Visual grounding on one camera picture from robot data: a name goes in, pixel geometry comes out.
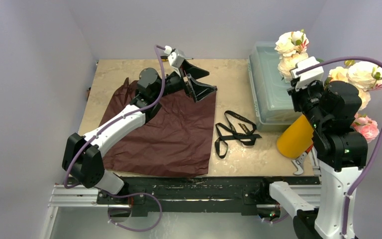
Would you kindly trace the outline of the dark red wrapping paper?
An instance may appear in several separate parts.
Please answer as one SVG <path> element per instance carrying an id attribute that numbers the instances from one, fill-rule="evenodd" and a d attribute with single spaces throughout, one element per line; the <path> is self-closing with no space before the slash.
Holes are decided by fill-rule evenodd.
<path id="1" fill-rule="evenodd" d="M 196 103 L 180 91 L 162 97 L 160 103 L 154 118 L 105 154 L 105 169 L 159 177 L 208 173 L 216 93 Z"/>

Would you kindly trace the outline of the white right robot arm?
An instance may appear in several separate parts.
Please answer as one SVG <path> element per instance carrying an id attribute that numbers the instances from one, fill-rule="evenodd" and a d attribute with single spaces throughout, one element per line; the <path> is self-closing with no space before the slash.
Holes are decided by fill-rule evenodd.
<path id="1" fill-rule="evenodd" d="M 301 112 L 313 129 L 313 146 L 321 171 L 320 205 L 315 207 L 278 177 L 263 181 L 260 198 L 275 200 L 292 218 L 299 239 L 353 239 L 348 229 L 349 213 L 344 209 L 353 195 L 350 187 L 366 165 L 368 143 L 352 123 L 362 101 L 357 88 L 343 81 L 324 86 L 314 81 L 288 94 L 294 110 Z"/>

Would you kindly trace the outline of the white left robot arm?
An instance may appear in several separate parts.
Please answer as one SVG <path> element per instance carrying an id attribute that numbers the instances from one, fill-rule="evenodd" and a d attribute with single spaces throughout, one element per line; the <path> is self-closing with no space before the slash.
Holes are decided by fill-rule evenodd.
<path id="1" fill-rule="evenodd" d="M 130 132 L 154 118 L 161 108 L 162 97 L 184 91 L 194 102 L 199 102 L 217 90 L 215 86 L 199 82 L 200 78 L 209 76 L 209 72 L 188 60 L 171 67 L 174 71 L 169 75 L 159 75 L 154 68 L 143 69 L 135 97 L 120 113 L 85 135 L 73 133 L 68 137 L 62 161 L 67 189 L 70 188 L 68 178 L 73 176 L 86 188 L 105 191 L 117 204 L 128 199 L 128 184 L 104 168 L 105 154 Z"/>

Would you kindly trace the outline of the white flower stem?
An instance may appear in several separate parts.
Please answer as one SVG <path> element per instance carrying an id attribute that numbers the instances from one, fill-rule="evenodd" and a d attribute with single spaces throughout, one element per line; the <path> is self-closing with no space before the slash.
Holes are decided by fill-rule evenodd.
<path id="1" fill-rule="evenodd" d="M 360 111 L 365 109 L 371 100 L 370 91 L 382 88 L 382 67 L 368 61 L 346 60 L 348 67 L 347 78 L 350 84 L 354 85 L 358 91 L 358 96 L 362 100 Z"/>
<path id="2" fill-rule="evenodd" d="M 308 46 L 309 39 L 303 29 L 286 32 L 276 41 L 275 50 L 280 59 L 278 71 L 286 83 L 292 80 L 290 70 L 294 69 L 298 62 L 309 58 Z"/>

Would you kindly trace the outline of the pink peony flower stem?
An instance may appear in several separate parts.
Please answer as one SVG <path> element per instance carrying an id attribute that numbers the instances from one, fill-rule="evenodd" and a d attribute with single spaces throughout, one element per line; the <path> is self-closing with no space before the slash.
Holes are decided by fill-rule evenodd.
<path id="1" fill-rule="evenodd" d="M 371 143 L 380 133 L 378 123 L 366 114 L 356 113 L 352 127 L 366 139 L 367 143 Z"/>

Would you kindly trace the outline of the black printed ribbon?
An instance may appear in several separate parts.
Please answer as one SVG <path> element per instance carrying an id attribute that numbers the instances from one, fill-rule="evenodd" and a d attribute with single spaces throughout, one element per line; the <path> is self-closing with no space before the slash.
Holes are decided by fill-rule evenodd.
<path id="1" fill-rule="evenodd" d="M 259 135 L 258 133 L 255 133 L 255 131 L 257 131 L 257 125 L 254 122 L 250 121 L 249 119 L 233 111 L 225 111 L 224 116 L 226 118 L 228 126 L 222 123 L 215 124 L 215 129 L 216 129 L 218 138 L 214 142 L 214 148 L 215 148 L 215 152 L 217 156 L 220 159 L 224 159 L 225 156 L 227 155 L 227 151 L 229 148 L 227 141 L 237 140 L 243 146 L 252 147 L 255 145 L 257 139 L 262 138 L 261 135 Z M 242 123 L 239 122 L 238 125 L 241 127 L 243 132 L 238 132 L 236 130 L 235 126 L 229 120 L 228 116 L 231 116 L 239 121 L 242 121 Z"/>

